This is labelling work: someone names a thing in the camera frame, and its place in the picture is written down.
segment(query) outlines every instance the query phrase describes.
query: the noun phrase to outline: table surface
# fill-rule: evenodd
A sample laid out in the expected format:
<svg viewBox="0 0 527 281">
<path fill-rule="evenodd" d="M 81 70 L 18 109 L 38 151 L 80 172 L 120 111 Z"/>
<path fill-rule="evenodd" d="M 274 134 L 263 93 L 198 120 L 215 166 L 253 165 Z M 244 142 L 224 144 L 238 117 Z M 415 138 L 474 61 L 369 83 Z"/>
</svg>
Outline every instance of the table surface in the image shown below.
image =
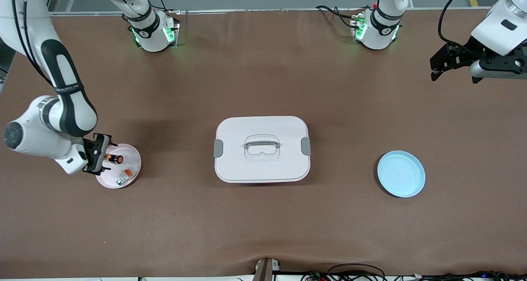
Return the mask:
<svg viewBox="0 0 527 281">
<path fill-rule="evenodd" d="M 445 36 L 466 41 L 486 10 L 449 11 Z M 136 146 L 136 182 L 105 189 L 52 160 L 0 146 L 0 277 L 247 274 L 364 262 L 387 274 L 524 273 L 527 267 L 527 85 L 468 69 L 429 78 L 443 45 L 438 11 L 409 11 L 382 51 L 352 43 L 320 12 L 184 16 L 179 47 L 135 47 L 120 17 L 53 20 L 98 110 L 96 132 Z M 17 56 L 0 123 L 53 91 Z M 215 174 L 217 125 L 233 116 L 307 123 L 302 181 L 244 186 Z M 395 198 L 378 159 L 405 150 L 427 172 Z"/>
</svg>

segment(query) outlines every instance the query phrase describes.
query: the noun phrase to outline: white lid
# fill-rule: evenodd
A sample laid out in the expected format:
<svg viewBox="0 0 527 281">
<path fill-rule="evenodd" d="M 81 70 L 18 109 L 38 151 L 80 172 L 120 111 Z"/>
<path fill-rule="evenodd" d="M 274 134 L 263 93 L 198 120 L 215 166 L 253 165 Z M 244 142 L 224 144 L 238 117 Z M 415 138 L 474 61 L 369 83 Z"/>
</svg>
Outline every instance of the white lid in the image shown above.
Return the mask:
<svg viewBox="0 0 527 281">
<path fill-rule="evenodd" d="M 296 116 L 228 118 L 216 131 L 216 174 L 225 182 L 298 181 L 310 154 L 307 126 Z"/>
</svg>

